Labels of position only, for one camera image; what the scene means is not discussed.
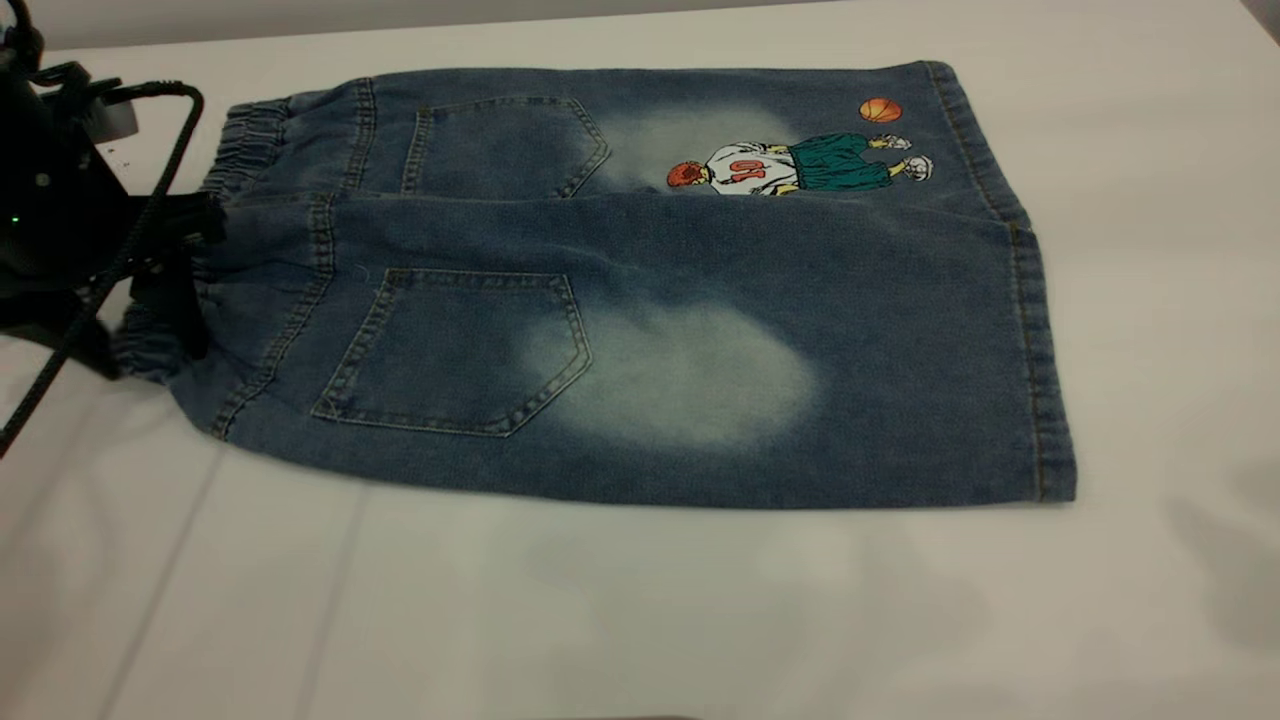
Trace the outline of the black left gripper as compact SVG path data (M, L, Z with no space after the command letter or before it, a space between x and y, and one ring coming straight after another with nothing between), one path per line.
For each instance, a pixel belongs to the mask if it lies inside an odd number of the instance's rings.
M72 361L110 380L120 370L102 323L87 309L91 288L137 222L142 197L125 191L100 152L136 133L137 92L92 79L78 63L44 67L44 37L31 20L3 28L1 331L67 348ZM150 247L218 245L227 213L215 193L161 197L150 217ZM131 275L131 341L174 361L207 356L209 329L188 255L152 259Z

